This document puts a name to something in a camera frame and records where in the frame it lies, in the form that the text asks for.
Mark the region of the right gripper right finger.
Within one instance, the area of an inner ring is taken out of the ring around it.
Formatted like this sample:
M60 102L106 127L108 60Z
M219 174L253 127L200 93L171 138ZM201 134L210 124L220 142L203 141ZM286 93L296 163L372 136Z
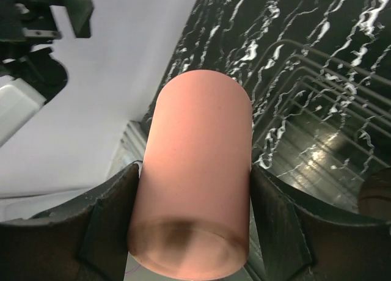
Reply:
M250 196L267 280L390 280L390 222L337 208L260 166Z

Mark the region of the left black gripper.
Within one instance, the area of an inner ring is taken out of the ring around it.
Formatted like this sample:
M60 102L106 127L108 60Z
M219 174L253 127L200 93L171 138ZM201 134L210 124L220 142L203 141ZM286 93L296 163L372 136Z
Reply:
M92 0L1 0L1 75L22 79L46 100L68 82L65 67L51 57L60 40L50 7L65 7L77 38L89 38Z

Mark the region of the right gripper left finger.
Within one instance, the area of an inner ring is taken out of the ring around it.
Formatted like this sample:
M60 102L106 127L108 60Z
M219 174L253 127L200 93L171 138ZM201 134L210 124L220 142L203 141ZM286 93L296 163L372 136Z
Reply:
M138 182L132 163L59 206L2 222L1 280L123 280Z

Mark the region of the pink plastic cup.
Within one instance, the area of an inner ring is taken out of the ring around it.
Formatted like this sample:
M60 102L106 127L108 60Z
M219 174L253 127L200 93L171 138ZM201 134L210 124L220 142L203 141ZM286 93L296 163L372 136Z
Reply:
M245 90L193 70L160 91L128 229L130 254L180 280L215 280L249 254L252 108Z

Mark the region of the grey wire dish rack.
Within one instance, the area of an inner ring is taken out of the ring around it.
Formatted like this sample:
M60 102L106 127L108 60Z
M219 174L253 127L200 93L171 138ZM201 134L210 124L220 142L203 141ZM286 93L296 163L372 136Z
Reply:
M353 213L362 183L390 167L390 81L293 40L274 42L246 83L252 160Z

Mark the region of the red floral plate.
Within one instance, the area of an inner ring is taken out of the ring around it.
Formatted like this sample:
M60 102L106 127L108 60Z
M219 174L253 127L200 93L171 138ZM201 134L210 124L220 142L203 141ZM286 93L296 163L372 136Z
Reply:
M360 214L390 220L390 168L371 174L362 183L357 206Z

